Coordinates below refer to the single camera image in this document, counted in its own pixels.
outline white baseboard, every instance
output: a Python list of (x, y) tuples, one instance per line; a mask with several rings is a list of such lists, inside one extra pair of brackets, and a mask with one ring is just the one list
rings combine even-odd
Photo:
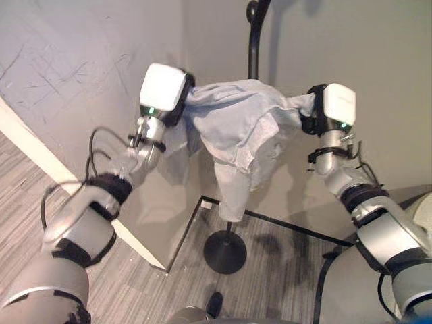
[[(0, 131), (55, 182), (77, 180), (76, 176), (39, 140), (32, 130), (0, 97)], [(67, 185), (63, 189), (72, 194), (78, 188)], [(150, 264), (166, 269), (141, 242), (117, 219), (112, 222), (117, 235)]]

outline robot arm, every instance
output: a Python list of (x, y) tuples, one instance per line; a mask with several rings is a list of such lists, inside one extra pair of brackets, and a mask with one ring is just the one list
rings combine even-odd
[(351, 214), (362, 256), (371, 268), (392, 276), (402, 315), (430, 316), (432, 259), (427, 234), (407, 218), (376, 179), (344, 166), (346, 160), (355, 158), (350, 134), (355, 93), (339, 84), (316, 86), (311, 92), (316, 96), (314, 109), (302, 116), (302, 128), (318, 135), (321, 147), (309, 155), (309, 162)]
[(130, 147), (106, 172), (88, 183), (54, 216), (41, 252), (9, 287), (0, 304), (0, 323), (90, 323), (85, 268), (98, 263), (115, 242), (111, 222), (165, 150), (165, 128), (177, 124), (194, 78), (182, 70), (152, 64), (144, 79)]

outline metal rod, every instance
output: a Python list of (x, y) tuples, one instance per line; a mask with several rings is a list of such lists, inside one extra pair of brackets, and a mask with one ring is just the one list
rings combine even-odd
[(227, 224), (227, 233), (229, 234), (231, 232), (232, 222), (228, 222)]
[(259, 39), (265, 14), (271, 0), (252, 0), (246, 9), (246, 16), (250, 22), (248, 78), (258, 80), (259, 72)]

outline gray carpet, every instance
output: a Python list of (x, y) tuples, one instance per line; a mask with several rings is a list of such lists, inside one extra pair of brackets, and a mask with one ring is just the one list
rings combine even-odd
[[(39, 202), (52, 183), (0, 134), (0, 294), (39, 249)], [(54, 213), (66, 198), (57, 192), (47, 212)], [(179, 308), (204, 307), (217, 290), (225, 297), (223, 317), (312, 323), (321, 255), (335, 244), (245, 216), (235, 231), (246, 243), (247, 262), (233, 275), (219, 275), (203, 259), (205, 239), (225, 227), (217, 208), (198, 209), (169, 274), (150, 267), (118, 239), (89, 269), (92, 322), (164, 323)]]

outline stand base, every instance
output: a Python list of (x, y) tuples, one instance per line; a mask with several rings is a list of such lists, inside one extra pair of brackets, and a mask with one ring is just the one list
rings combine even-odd
[(207, 264), (224, 275), (239, 271), (246, 262), (247, 254), (242, 238), (225, 230), (210, 235), (204, 245)]

